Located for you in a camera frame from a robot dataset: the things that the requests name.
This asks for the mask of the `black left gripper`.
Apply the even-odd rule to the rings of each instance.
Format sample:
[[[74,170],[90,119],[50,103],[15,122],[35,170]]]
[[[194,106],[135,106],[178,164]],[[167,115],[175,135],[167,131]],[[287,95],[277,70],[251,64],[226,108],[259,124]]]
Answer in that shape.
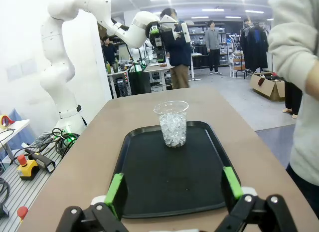
[[[172,45],[175,42],[175,39],[179,39],[182,36],[182,28],[179,24],[174,25],[175,28],[161,28],[160,34],[164,45]]]

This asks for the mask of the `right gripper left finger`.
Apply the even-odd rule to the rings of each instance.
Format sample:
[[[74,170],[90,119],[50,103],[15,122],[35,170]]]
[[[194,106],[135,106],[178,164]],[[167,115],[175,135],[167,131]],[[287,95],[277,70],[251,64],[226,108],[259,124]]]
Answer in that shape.
[[[57,232],[126,232],[122,224],[128,187],[123,173],[114,174],[109,189],[88,208],[67,207],[56,228]]]

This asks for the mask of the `person's left hand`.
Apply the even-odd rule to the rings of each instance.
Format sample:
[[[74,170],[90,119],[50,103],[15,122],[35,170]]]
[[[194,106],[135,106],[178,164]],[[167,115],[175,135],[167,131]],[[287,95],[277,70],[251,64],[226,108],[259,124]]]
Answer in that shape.
[[[306,80],[306,93],[319,101],[319,61],[317,60],[308,73]]]

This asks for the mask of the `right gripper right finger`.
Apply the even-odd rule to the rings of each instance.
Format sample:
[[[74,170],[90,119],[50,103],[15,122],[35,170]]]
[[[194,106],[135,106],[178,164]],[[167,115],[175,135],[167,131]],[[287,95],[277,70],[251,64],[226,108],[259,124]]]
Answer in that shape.
[[[221,190],[228,215],[217,227],[217,232],[242,232],[247,225],[257,225],[262,232],[296,232],[297,227],[281,195],[266,199],[245,193],[232,167],[224,167]]]

